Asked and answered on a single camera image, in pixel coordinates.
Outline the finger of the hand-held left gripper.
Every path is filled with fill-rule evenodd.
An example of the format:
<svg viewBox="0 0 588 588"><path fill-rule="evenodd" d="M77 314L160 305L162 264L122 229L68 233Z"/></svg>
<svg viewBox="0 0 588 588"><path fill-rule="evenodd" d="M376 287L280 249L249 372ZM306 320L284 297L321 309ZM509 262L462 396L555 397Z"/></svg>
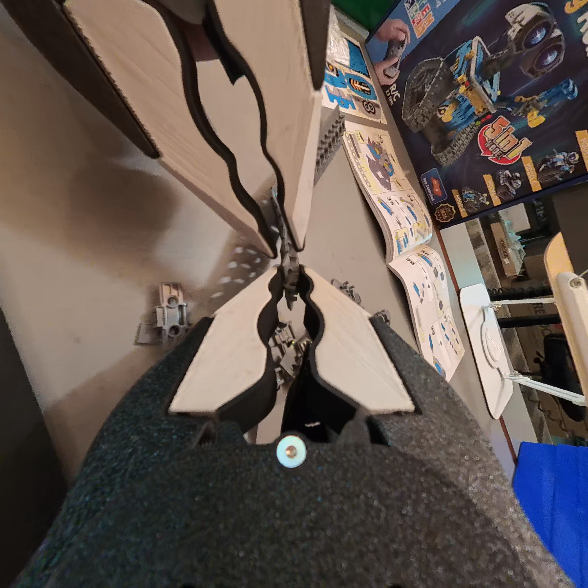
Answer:
<svg viewBox="0 0 588 588"><path fill-rule="evenodd" d="M311 212L324 71L323 1L210 1L219 39L252 76L262 151L282 180L278 194L300 252Z"/></svg>
<svg viewBox="0 0 588 588"><path fill-rule="evenodd" d="M276 238L205 114L196 65L158 1L67 1L65 11L121 92L170 174L270 258Z"/></svg>

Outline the blue sticker sheet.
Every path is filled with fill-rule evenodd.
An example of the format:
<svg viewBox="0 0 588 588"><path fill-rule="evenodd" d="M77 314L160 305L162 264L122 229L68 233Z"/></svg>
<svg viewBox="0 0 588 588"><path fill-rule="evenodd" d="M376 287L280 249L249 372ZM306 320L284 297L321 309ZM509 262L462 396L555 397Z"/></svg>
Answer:
<svg viewBox="0 0 588 588"><path fill-rule="evenodd" d="M339 108L346 116L386 125L362 49L357 41L342 34L349 51L349 63L327 60L322 86L322 107Z"/></svg>

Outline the white book stand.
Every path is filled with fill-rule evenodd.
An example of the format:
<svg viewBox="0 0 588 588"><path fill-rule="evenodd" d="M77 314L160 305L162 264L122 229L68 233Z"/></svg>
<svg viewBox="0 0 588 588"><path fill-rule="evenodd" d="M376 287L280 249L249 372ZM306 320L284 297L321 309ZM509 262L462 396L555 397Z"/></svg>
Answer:
<svg viewBox="0 0 588 588"><path fill-rule="evenodd" d="M548 288L534 293L501 293L490 296L483 284L460 290L460 306L469 342L481 379L484 398L494 419L502 416L513 385L549 394L575 408L574 416L587 412L587 271L577 274L562 233L549 243L544 255ZM555 305L545 318L499 319L496 310L508 305ZM555 323L563 328L545 343L541 378L517 371L503 340L503 329Z"/></svg>

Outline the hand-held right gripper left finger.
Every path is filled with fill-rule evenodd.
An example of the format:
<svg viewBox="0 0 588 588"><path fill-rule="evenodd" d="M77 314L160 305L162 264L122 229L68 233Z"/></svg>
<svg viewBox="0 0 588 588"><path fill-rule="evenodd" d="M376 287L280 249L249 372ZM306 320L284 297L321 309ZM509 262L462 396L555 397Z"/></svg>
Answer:
<svg viewBox="0 0 588 588"><path fill-rule="evenodd" d="M281 298L274 266L202 321L206 331L169 414L235 423L245 434L270 413L277 385L269 339Z"/></svg>

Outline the instruction booklet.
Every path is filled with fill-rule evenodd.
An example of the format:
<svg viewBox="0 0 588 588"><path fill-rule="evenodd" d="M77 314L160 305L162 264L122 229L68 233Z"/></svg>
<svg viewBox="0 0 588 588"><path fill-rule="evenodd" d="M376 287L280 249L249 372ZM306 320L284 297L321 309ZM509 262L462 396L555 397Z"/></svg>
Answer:
<svg viewBox="0 0 588 588"><path fill-rule="evenodd" d="M383 233L386 265L404 287L420 353L450 381L464 347L452 314L445 262L430 247L429 212L401 169L385 130L345 121L342 145Z"/></svg>

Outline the grey desk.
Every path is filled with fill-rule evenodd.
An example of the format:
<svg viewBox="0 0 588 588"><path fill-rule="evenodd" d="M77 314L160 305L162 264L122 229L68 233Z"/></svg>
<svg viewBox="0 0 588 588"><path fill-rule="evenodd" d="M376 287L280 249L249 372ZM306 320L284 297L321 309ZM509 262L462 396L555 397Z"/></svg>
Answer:
<svg viewBox="0 0 588 588"><path fill-rule="evenodd" d="M218 61L198 64L203 105L249 193L271 168L253 145L254 94ZM180 282L196 323L253 275L253 252L60 76L1 5L1 306L68 482L124 393L163 357L134 344ZM416 348L404 290L338 151L315 186L300 261L387 309Z"/></svg>

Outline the blue storage bin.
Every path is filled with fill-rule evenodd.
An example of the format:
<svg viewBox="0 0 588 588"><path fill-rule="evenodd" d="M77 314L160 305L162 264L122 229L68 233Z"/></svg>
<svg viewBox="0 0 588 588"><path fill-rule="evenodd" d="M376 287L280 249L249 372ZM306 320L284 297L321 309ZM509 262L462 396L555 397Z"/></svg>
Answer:
<svg viewBox="0 0 588 588"><path fill-rule="evenodd" d="M587 587L587 447L522 442L513 489L548 551Z"/></svg>

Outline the robot kit box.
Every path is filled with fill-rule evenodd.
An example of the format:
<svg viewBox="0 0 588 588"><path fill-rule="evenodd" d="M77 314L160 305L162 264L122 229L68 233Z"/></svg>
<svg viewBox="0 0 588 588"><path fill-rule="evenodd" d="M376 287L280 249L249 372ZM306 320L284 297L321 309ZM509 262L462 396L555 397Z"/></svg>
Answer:
<svg viewBox="0 0 588 588"><path fill-rule="evenodd" d="M587 183L587 1L394 1L365 48L439 227Z"/></svg>

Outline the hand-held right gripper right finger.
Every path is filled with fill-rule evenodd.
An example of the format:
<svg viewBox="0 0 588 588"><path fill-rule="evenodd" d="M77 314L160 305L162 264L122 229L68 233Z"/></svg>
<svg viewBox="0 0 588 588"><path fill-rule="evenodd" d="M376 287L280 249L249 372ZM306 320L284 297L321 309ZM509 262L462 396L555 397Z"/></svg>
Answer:
<svg viewBox="0 0 588 588"><path fill-rule="evenodd" d="M370 314L309 267L301 266L312 415L334 433L352 420L413 415L416 405Z"/></svg>

